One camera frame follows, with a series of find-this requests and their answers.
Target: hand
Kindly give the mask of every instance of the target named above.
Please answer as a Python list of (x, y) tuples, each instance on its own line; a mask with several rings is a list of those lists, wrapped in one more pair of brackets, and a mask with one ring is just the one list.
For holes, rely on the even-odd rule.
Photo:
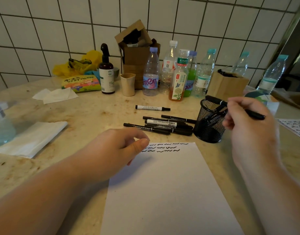
[[(227, 108), (223, 126), (232, 130), (232, 154), (238, 169), (258, 173), (264, 166), (278, 165), (278, 128), (268, 108), (248, 97), (229, 98)], [(244, 109), (263, 114), (265, 119), (252, 119)]]
[(137, 128), (109, 129), (66, 161), (71, 163), (82, 182), (104, 181), (129, 165), (149, 141), (148, 136)]

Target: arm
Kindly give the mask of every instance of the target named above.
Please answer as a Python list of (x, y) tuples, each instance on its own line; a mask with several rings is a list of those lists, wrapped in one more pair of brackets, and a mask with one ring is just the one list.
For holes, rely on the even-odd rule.
[(107, 130), (74, 155), (50, 166), (0, 199), (0, 235), (56, 234), (88, 184), (116, 174), (149, 138), (137, 128)]
[[(265, 115), (250, 118), (243, 108)], [(232, 153), (268, 235), (300, 234), (300, 186), (280, 161), (277, 126), (269, 110), (259, 101), (228, 99), (223, 125), (232, 130)]]

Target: blue bottle cap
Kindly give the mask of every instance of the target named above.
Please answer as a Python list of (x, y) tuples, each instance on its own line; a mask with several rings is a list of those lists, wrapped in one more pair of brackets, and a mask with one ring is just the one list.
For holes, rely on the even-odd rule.
[(249, 56), (249, 52), (242, 52), (241, 56)]
[(196, 51), (193, 51), (193, 50), (191, 50), (191, 51), (189, 52), (189, 55), (192, 55), (192, 56), (197, 56), (197, 52), (196, 52)]
[(150, 52), (155, 52), (155, 53), (157, 53), (157, 47), (150, 47)]
[(278, 59), (286, 60), (288, 59), (288, 55), (279, 55)]
[(216, 48), (211, 48), (208, 50), (208, 54), (215, 54)]

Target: beige cup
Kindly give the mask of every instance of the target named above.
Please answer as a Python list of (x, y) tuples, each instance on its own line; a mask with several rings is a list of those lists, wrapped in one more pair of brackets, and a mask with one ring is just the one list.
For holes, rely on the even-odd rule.
[(122, 94), (124, 96), (135, 95), (135, 77), (136, 74), (133, 73), (121, 74)]

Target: black mesh pen holder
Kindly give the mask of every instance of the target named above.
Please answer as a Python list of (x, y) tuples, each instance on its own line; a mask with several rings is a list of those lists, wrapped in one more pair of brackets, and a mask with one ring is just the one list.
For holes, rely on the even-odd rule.
[(203, 99), (200, 105), (201, 109), (193, 133), (202, 141), (219, 142), (225, 131), (222, 123), (227, 113), (227, 108), (206, 99)]

